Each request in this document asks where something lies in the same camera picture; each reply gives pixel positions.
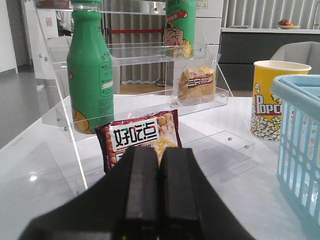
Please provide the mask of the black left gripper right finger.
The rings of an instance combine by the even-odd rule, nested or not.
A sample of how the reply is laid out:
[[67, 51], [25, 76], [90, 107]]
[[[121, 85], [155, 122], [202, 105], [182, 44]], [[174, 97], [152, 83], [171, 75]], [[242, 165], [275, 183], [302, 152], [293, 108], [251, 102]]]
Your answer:
[[254, 239], [211, 186], [192, 149], [165, 150], [158, 184], [160, 239]]

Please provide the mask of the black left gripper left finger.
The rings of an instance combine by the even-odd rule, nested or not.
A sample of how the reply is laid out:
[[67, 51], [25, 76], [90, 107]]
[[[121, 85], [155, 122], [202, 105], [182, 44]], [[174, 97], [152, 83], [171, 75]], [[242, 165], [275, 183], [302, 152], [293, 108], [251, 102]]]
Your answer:
[[21, 240], [155, 240], [158, 159], [152, 148], [130, 147], [87, 191], [34, 218]]

